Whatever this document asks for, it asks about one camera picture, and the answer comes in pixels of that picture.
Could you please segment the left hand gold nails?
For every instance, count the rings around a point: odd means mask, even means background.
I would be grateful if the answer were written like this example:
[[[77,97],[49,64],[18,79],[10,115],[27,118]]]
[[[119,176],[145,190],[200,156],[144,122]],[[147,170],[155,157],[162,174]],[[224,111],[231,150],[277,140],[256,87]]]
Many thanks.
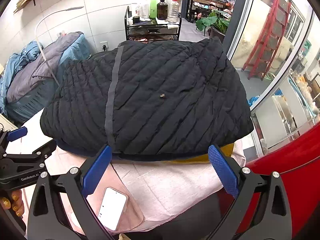
[[[22,200],[22,190],[15,190],[9,194],[9,197],[1,196],[1,206],[5,210],[12,209],[16,216],[22,217],[24,214],[24,204]]]

